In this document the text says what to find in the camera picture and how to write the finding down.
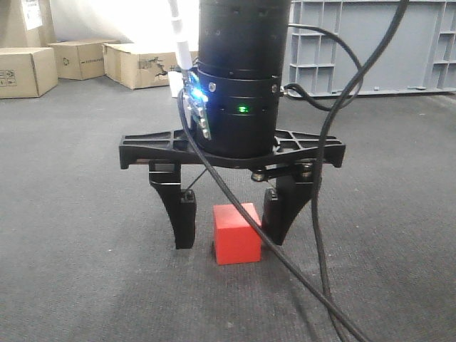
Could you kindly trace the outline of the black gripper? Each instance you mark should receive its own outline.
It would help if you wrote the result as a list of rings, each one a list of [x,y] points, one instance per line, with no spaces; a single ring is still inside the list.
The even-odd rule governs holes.
[[[202,151],[214,167],[256,171],[270,165],[292,165],[317,157],[319,136],[277,130],[273,150],[268,155],[233,158]],[[149,167],[149,183],[159,194],[170,218],[177,249],[191,249],[195,242],[197,203],[192,190],[181,188],[181,166],[201,165],[188,143],[184,130],[147,135],[124,135],[119,144],[120,168],[144,164]],[[264,179],[276,178],[275,188],[264,195],[261,228],[276,244],[284,243],[298,213],[311,199],[313,167],[278,167],[265,170]]]

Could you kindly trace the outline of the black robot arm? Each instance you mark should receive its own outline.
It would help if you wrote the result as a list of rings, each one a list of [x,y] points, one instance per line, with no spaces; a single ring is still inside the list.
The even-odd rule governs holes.
[[[181,187],[184,164],[207,159],[217,167],[248,169],[259,181],[273,178],[261,225],[280,245],[311,199],[318,148],[317,135],[276,128],[290,2],[202,1],[199,8],[198,62],[183,104],[201,100],[203,106],[191,110],[188,133],[124,136],[120,166],[148,165],[179,249],[195,241],[196,199]]]

